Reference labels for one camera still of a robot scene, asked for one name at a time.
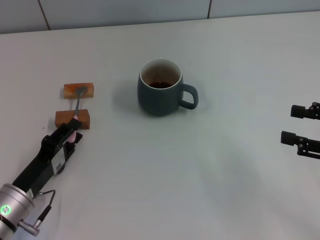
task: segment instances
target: orange wooden block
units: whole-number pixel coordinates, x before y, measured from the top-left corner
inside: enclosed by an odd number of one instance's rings
[[[58,128],[63,123],[67,124],[74,117],[75,111],[56,111],[55,112],[55,126]],[[90,115],[88,109],[79,109],[78,120],[82,122],[81,129],[90,129]]]
[[[78,96],[76,95],[75,91],[79,87],[87,87],[88,91],[81,95],[80,98],[93,98],[94,97],[94,84],[92,82],[88,83],[71,83],[65,84],[63,87],[63,97],[65,99],[77,99]]]

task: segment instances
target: table surface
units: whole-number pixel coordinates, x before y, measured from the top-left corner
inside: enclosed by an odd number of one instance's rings
[[[319,121],[290,117],[320,101],[319,22],[309,12],[0,35],[1,183],[36,156],[55,112],[75,107],[63,85],[93,82],[80,103],[91,129],[44,187],[57,193],[38,240],[319,239],[320,162],[280,143],[281,131],[320,139]],[[159,57],[197,88],[195,110],[140,110],[139,70]]]

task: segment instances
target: dark liquid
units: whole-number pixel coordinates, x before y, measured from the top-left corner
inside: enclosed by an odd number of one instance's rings
[[[153,87],[155,89],[166,89],[172,86],[172,84],[165,82],[165,81],[157,81],[152,82],[149,84],[150,87]]]

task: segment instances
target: mug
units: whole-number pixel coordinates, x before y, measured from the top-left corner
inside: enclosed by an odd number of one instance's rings
[[[183,100],[184,92],[193,96],[193,103]],[[195,109],[199,101],[197,90],[184,84],[178,65],[165,58],[150,60],[144,64],[139,72],[137,94],[140,106],[156,116],[168,115],[179,106]]]

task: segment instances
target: mug rim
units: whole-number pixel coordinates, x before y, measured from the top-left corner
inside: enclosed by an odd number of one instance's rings
[[[141,76],[142,70],[143,70],[143,69],[145,68],[145,66],[146,66],[147,64],[149,64],[150,62],[157,61],[157,60],[166,60],[166,61],[169,61],[169,62],[173,63],[173,64],[179,69],[179,72],[180,72],[179,80],[178,80],[175,84],[173,84],[172,86],[166,87],[166,88],[155,88],[155,87],[153,87],[153,86],[149,86],[149,85],[146,84],[145,81],[143,80],[143,78],[142,78],[142,76]],[[149,88],[151,88],[151,89],[166,90],[166,89],[173,88],[174,86],[176,86],[176,85],[181,81],[181,79],[182,79],[182,71],[181,71],[180,67],[179,67],[174,61],[171,61],[171,60],[169,60],[169,59],[167,59],[167,58],[164,58],[164,57],[159,57],[159,58],[155,58],[155,59],[151,59],[151,60],[147,61],[147,62],[142,66],[142,68],[141,68],[141,70],[140,70],[140,72],[139,72],[139,77],[140,77],[141,81],[142,81],[147,87],[149,87]]]

